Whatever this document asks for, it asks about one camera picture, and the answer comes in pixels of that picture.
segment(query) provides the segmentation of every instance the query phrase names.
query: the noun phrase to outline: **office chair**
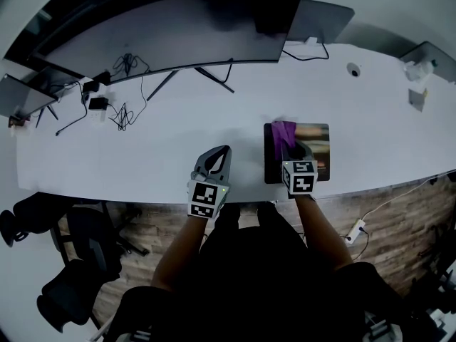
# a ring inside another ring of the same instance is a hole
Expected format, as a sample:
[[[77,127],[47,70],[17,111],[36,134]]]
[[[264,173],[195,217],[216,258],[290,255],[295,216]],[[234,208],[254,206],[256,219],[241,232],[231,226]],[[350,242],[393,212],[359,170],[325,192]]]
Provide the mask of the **office chair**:
[[[29,233],[47,232],[77,201],[73,197],[37,192],[15,204],[14,214],[8,210],[0,214],[1,235],[12,247],[14,241],[24,240]]]
[[[87,323],[101,286],[118,279],[122,269],[117,233],[108,217],[83,207],[70,209],[66,216],[69,237],[81,260],[70,261],[36,300],[41,315],[59,332],[70,321]]]

